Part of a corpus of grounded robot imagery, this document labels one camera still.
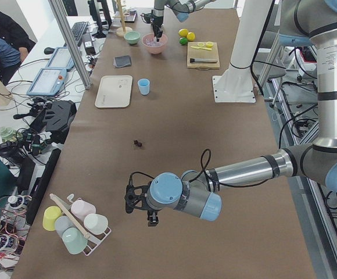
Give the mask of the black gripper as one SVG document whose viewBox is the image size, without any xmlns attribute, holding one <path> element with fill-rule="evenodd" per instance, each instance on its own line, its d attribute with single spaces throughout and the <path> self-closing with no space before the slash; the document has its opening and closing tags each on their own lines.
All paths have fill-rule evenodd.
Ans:
<svg viewBox="0 0 337 279">
<path fill-rule="evenodd" d="M 161 27 L 163 24 L 163 17 L 162 16 L 154 16 L 152 19 L 152 28 L 153 32 L 157 33 L 155 38 L 156 42 L 160 42 L 163 32 L 161 31 Z"/>
<path fill-rule="evenodd" d="M 134 209 L 147 211 L 148 226 L 153 227 L 158 225 L 158 210 L 153 209 L 147 203 L 149 185 L 135 187 L 133 182 L 129 182 L 126 186 L 126 194 L 124 196 L 126 205 L 126 213 L 131 214 Z"/>
</svg>

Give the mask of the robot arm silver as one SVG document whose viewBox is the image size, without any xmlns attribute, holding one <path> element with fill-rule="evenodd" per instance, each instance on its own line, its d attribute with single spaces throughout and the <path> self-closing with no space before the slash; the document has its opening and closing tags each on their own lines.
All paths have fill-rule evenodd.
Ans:
<svg viewBox="0 0 337 279">
<path fill-rule="evenodd" d="M 180 22 L 184 22 L 189 17 L 190 13 L 200 10 L 211 2 L 213 2 L 213 0 L 189 0 L 185 3 L 181 3 L 177 0 L 155 0 L 152 9 L 151 25 L 156 41 L 159 42 L 163 34 L 162 24 L 165 7 L 171 9 Z"/>
<path fill-rule="evenodd" d="M 129 181 L 127 213 L 145 211 L 150 226 L 164 208 L 214 221 L 222 207 L 220 189 L 256 187 L 280 176 L 306 177 L 337 194 L 337 1 L 283 1 L 279 33 L 284 46 L 316 48 L 315 139 L 228 166 L 211 169 L 202 162 L 201 171 L 162 173 L 138 187 Z"/>
</svg>

